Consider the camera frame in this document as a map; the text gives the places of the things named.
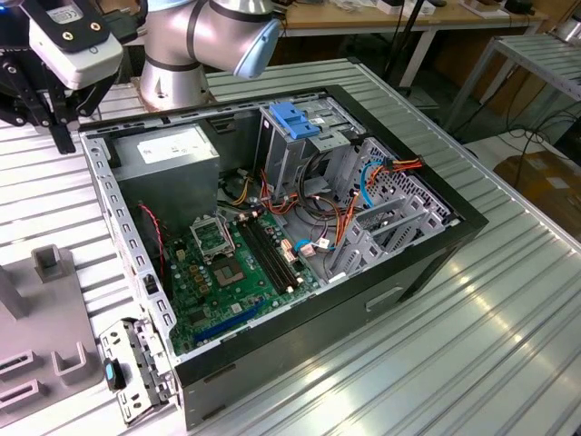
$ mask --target desk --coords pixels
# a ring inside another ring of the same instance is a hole
[[[124,7],[134,9],[136,6],[134,0],[102,0],[101,7],[108,12]],[[331,3],[293,4],[287,12],[286,29],[282,34],[284,36],[386,34],[395,32],[398,19],[398,15],[384,14],[375,7],[363,7],[357,12],[347,12]],[[534,16],[511,14],[504,18],[485,19],[459,5],[458,0],[448,0],[448,5],[436,8],[433,15],[419,16],[416,20],[412,31],[422,32],[422,36],[399,85],[411,86],[438,30],[525,27],[525,34],[530,35],[536,33],[546,19],[547,16],[541,13]],[[400,31],[406,22],[407,18],[403,16]]]
[[[218,101],[340,84],[489,220],[430,283],[365,328],[195,429],[197,435],[573,434],[581,422],[581,244],[361,64],[208,74]],[[115,87],[104,118],[143,112]],[[55,243],[74,254],[95,335],[138,314],[82,152],[0,124],[0,263]],[[14,240],[10,223],[19,226]],[[182,436],[168,407],[126,430],[106,382],[0,431]]]

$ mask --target connector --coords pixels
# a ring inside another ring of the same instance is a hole
[[[393,161],[391,159],[384,157],[382,165],[387,171],[393,171]]]
[[[323,250],[328,250],[329,244],[330,244],[330,241],[328,239],[325,239],[325,238],[319,238],[319,240],[317,241],[317,246]]]
[[[312,243],[307,243],[300,248],[300,253],[305,257],[312,257],[314,256],[315,249],[312,246]]]
[[[292,244],[291,244],[291,241],[289,241],[288,239],[283,239],[283,240],[281,241],[281,249],[282,249],[284,252],[289,252],[289,251],[291,251],[291,250],[292,250]]]

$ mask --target aluminum table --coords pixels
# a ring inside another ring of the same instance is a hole
[[[563,434],[581,422],[579,243],[362,64],[209,77],[221,101],[341,84],[490,221],[419,295],[232,405],[195,434]],[[103,117],[143,111],[115,88]],[[32,128],[0,130],[0,263],[70,248],[95,336],[137,312],[84,157]],[[130,430],[103,381],[0,434],[182,433],[168,407]]]
[[[580,47],[564,43],[552,35],[494,37],[456,96],[444,124],[446,130],[454,125],[462,106],[496,53],[503,54],[507,61],[482,96],[481,103],[495,93],[515,65],[526,68],[555,88],[556,91],[549,96],[544,107],[550,107],[560,93],[567,94],[574,100],[581,100]]]

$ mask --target cable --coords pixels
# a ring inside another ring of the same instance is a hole
[[[508,83],[508,80],[510,80],[510,78],[513,76],[513,74],[515,73],[515,71],[518,68],[519,68],[519,66],[516,66],[515,68],[513,68],[512,70],[510,70],[510,72],[507,74],[507,77],[505,77],[505,80],[502,81],[502,84],[500,84],[500,86],[498,87],[498,89],[489,98],[487,98],[486,101],[483,102],[480,105],[480,107],[464,123],[462,123],[455,130],[453,130],[450,133],[450,135],[454,136],[460,130],[462,130],[462,128],[464,128],[464,126],[469,125],[470,123],[472,123],[472,121],[478,116],[478,114],[480,114],[480,112],[482,112],[482,110],[488,105],[488,103],[490,103],[492,101],[492,99],[498,95],[498,93],[500,92],[500,90],[505,87],[505,85]]]
[[[163,277],[163,243],[162,243],[162,232],[160,232],[159,220],[155,217],[153,212],[144,204],[138,204],[139,207],[145,211],[149,217],[152,219],[153,226],[155,227],[155,232],[157,233],[157,243],[160,248],[160,274]]]
[[[384,82],[389,83],[389,79],[393,74],[393,71],[396,67],[396,63],[398,61],[399,56],[401,55],[401,51],[405,44],[409,40],[409,36],[411,35],[411,29],[413,28],[414,24],[416,23],[416,19],[418,18],[419,11],[421,7],[424,5],[424,0],[416,0],[414,4],[414,8],[411,11],[411,14],[408,17],[408,21],[406,22],[406,27],[403,29],[402,37],[399,41],[396,41],[396,48],[393,50],[394,55],[389,58],[388,66],[383,73],[382,79]]]
[[[297,243],[294,244],[294,251],[297,252],[300,250],[301,247],[310,243],[310,239],[301,239]]]
[[[533,134],[536,134],[537,132],[540,131],[541,127],[548,122],[549,120],[551,120],[552,118],[554,118],[556,115],[559,115],[563,112],[567,112],[569,109],[571,109],[573,106],[575,106],[576,104],[579,104],[581,102],[574,102],[572,104],[570,104],[569,106],[567,106],[565,109],[561,109],[561,110],[557,110],[554,111],[553,113],[551,113],[550,115],[548,115],[547,117],[545,117],[545,119],[543,120],[543,122],[541,124],[539,124],[535,130],[533,131]],[[533,134],[531,134],[528,139],[527,139],[527,143],[525,144],[525,147],[523,148],[523,152],[520,155],[520,158],[518,159],[518,168],[517,168],[517,175],[515,177],[515,181],[513,182],[513,187],[518,191],[518,182],[520,180],[520,174],[522,173],[522,169],[523,169],[523,162],[525,161],[525,154],[527,153],[527,148],[531,143],[531,140],[533,138]]]
[[[147,19],[147,14],[149,8],[147,6],[147,0],[138,0],[139,11],[135,14],[135,18],[137,21],[137,26],[141,27],[145,24],[145,20]]]
[[[320,221],[322,221],[322,220],[317,220],[315,223],[309,223],[307,220],[305,220],[303,217],[301,217],[301,216],[299,215],[299,209],[300,209],[299,207],[295,207],[295,208],[294,208],[294,213],[295,213],[295,215],[297,215],[297,218],[299,218],[299,220],[303,221],[303,222],[304,222],[305,224],[307,224],[307,225],[312,225],[312,226],[322,225],[322,224],[317,224],[318,222],[320,222]],[[335,224],[327,224],[327,223],[325,223],[325,224],[326,224],[326,225],[327,225],[329,228],[331,228],[331,227],[337,227],[337,225],[335,225]]]
[[[509,146],[510,148],[512,148],[513,150],[515,150],[515,151],[517,151],[517,152],[519,152],[519,153],[522,153],[522,152],[523,152],[523,150],[522,150],[522,149],[520,149],[520,148],[518,148],[518,147],[514,146],[513,144],[511,144],[510,142],[508,142],[507,140],[505,140],[505,139],[504,139],[504,138],[503,138],[503,137],[502,137],[500,134],[498,134],[498,135],[497,135],[497,138],[498,138],[500,141],[502,141],[504,144],[506,144],[507,146]],[[548,148],[546,145],[544,145],[542,142],[541,142],[541,143],[537,143],[537,144],[539,144],[541,147],[543,147],[543,148],[544,148],[544,149],[545,149],[547,152],[549,152],[549,153],[551,153],[551,154],[554,154],[554,155],[555,155],[556,157],[558,157],[559,159],[563,159],[563,160],[566,160],[566,161],[570,161],[570,160],[571,160],[571,159],[569,159],[568,157],[563,157],[563,156],[561,156],[560,154],[557,154],[557,153],[553,152],[553,151],[552,151],[552,150],[550,150],[550,149],[549,149],[549,148]]]
[[[368,206],[373,207],[373,202],[371,201],[371,199],[369,198],[369,195],[367,194],[367,189],[366,189],[366,185],[367,185],[367,180],[365,178],[365,175],[367,174],[367,169],[372,166],[372,165],[381,165],[383,164],[383,161],[373,161],[373,162],[369,162],[367,163],[362,169],[361,169],[361,180],[359,183],[359,188],[361,190],[361,195],[363,195],[363,200],[365,200],[365,203],[367,203]]]
[[[543,91],[543,88],[541,88],[541,90],[533,97],[533,99],[531,101],[528,102],[528,104],[523,107],[520,112],[517,114],[517,116],[515,116],[512,121],[510,120],[510,111],[512,111],[512,106],[515,103],[515,101],[517,100],[518,95],[520,94],[520,90],[523,88],[523,86],[525,85],[525,82],[527,81],[528,77],[530,77],[530,72],[527,72],[524,76],[523,76],[523,80],[520,81],[519,86],[517,87],[517,90],[515,91],[515,93],[513,94],[512,98],[510,99],[510,103],[508,104],[508,109],[507,109],[507,130],[510,130],[509,128],[509,124],[514,123],[517,118],[525,112],[525,110],[530,106],[531,103],[533,103],[533,101],[538,97],[538,95],[541,93],[541,91]]]
[[[389,45],[388,64],[389,64],[389,61],[391,60],[391,57],[393,56],[393,44],[395,43],[396,37],[398,36],[398,30],[399,30],[399,26],[401,25],[401,17],[402,16],[403,16],[403,5],[399,9],[398,24],[396,25],[396,31],[393,33],[393,37],[391,38],[391,44]]]
[[[239,206],[242,203],[244,203],[244,201],[246,200],[246,196],[248,195],[248,186],[251,182],[251,178],[250,177],[245,177],[245,181],[244,181],[244,188],[242,189],[242,193],[240,194],[240,197],[238,197],[238,199],[234,200],[231,204],[232,206]]]

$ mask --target gray plastic holder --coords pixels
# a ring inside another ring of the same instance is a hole
[[[103,378],[71,252],[0,267],[0,344],[0,428]]]

